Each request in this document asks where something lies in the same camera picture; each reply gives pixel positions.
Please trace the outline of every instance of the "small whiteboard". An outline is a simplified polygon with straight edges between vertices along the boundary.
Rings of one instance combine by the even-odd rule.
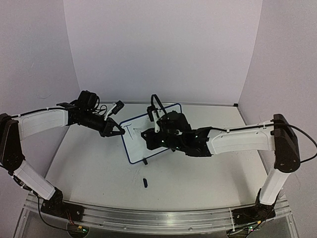
[[[182,112],[182,107],[178,103],[167,106],[165,109],[168,113],[171,111],[177,111],[178,113]],[[158,113],[160,117],[164,115],[162,110],[159,110]],[[122,135],[121,138],[128,160],[131,164],[135,164],[168,150],[164,147],[155,150],[147,149],[146,141],[141,137],[141,132],[154,127],[154,122],[150,121],[148,114],[125,120],[120,123],[120,126],[125,130],[125,134]]]

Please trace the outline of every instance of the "blue frame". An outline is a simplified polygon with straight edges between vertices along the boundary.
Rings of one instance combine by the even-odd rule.
[[[180,107],[180,112],[183,113],[183,111],[182,111],[182,105],[180,105],[179,103],[175,103],[175,104],[173,104],[173,105],[169,105],[169,106],[164,107],[164,108],[167,109],[167,108],[170,108],[170,107],[173,107],[173,106],[176,106],[176,105],[179,105],[179,107]],[[144,116],[147,116],[147,115],[148,115],[148,114],[145,113],[145,114],[142,114],[142,115],[140,115],[140,116],[137,116],[137,117],[134,117],[134,118],[131,118],[131,119],[128,119],[128,120],[124,120],[124,121],[120,122],[119,125],[121,126],[123,123],[126,123],[126,122],[128,122],[128,121],[131,121],[131,120],[134,120],[134,119],[137,119],[137,118],[141,118],[141,117],[144,117]],[[126,155],[127,155],[127,157],[128,157],[128,161],[129,161],[129,163],[132,164],[132,165],[134,165],[134,164],[136,164],[136,163],[139,163],[139,162],[141,162],[141,161],[143,161],[143,160],[146,160],[146,159],[148,159],[148,158],[150,158],[150,157],[153,157],[153,156],[155,156],[155,155],[158,155],[158,154],[160,154],[160,153],[162,153],[162,152],[164,152],[164,151],[166,151],[166,150],[169,150],[169,149],[162,150],[162,151],[160,151],[160,152],[158,152],[158,153],[156,153],[156,154],[153,154],[153,155],[151,155],[151,156],[149,156],[149,157],[146,157],[146,158],[144,158],[144,159],[142,159],[142,160],[139,160],[139,161],[137,161],[137,162],[132,163],[132,162],[130,161],[130,157],[129,157],[129,154],[128,154],[128,151],[127,151],[127,147],[126,147],[126,145],[125,145],[125,143],[124,143],[123,135],[121,135],[121,139],[122,139],[122,142],[123,142],[123,146],[124,146],[124,149],[125,149],[125,153],[126,153]]]

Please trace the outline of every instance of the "robotic arm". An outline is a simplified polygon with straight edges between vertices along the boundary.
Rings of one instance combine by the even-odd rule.
[[[97,113],[100,112],[99,102],[95,93],[82,91],[77,100],[58,104],[60,107],[16,116],[0,115],[0,163],[21,187],[44,199],[42,212],[66,219],[70,215],[72,220],[79,221],[83,207],[62,201],[62,192],[36,173],[25,160],[20,141],[41,131],[72,124],[97,130],[102,137],[124,134],[124,129],[110,118],[124,104],[118,101],[104,116]]]
[[[156,98],[164,115],[159,117],[153,104]],[[156,95],[152,96],[148,115],[155,122],[154,128],[141,133],[147,148],[159,147],[182,151],[191,157],[210,157],[230,151],[275,151],[275,163],[259,190],[256,204],[233,210],[236,224],[264,221],[275,216],[274,205],[288,176],[300,166],[297,136],[281,114],[273,120],[237,128],[204,127],[192,129],[182,113],[167,113]]]

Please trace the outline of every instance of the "white table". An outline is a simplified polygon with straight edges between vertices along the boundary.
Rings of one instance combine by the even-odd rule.
[[[148,104],[126,104],[118,123],[146,113]],[[242,126],[236,107],[182,105],[192,128]],[[73,202],[145,210],[196,210],[255,202],[266,172],[257,151],[191,158],[162,153],[130,164],[121,136],[100,137],[73,125],[68,130],[46,179]],[[148,181],[144,188],[143,178]]]

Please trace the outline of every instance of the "white wall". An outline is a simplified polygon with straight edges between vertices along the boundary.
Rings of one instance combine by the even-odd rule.
[[[237,103],[262,0],[64,0],[81,89],[102,100]]]
[[[79,87],[62,0],[10,0],[0,7],[0,113],[16,114],[76,99]],[[27,138],[26,159],[44,174],[65,128]],[[0,170],[0,237],[10,238],[26,192]]]
[[[317,140],[317,3],[265,0],[239,107],[247,122],[282,113]],[[316,153],[299,136],[302,159]],[[274,161],[264,153],[268,165]],[[302,164],[285,189],[301,237],[317,237],[317,159]]]

